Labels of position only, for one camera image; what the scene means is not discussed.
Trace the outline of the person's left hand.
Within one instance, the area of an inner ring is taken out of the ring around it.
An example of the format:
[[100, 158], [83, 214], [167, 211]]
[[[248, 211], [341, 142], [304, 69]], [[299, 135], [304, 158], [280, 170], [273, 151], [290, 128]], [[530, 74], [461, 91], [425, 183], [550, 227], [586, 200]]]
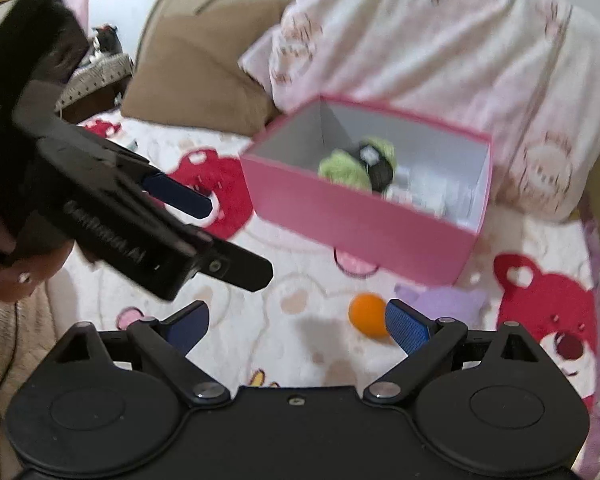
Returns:
[[0, 253], [9, 264], [0, 263], [0, 301], [17, 302], [29, 297], [39, 284], [52, 278], [64, 265], [73, 250], [73, 241], [44, 254], [14, 260], [16, 240], [9, 234], [0, 218]]

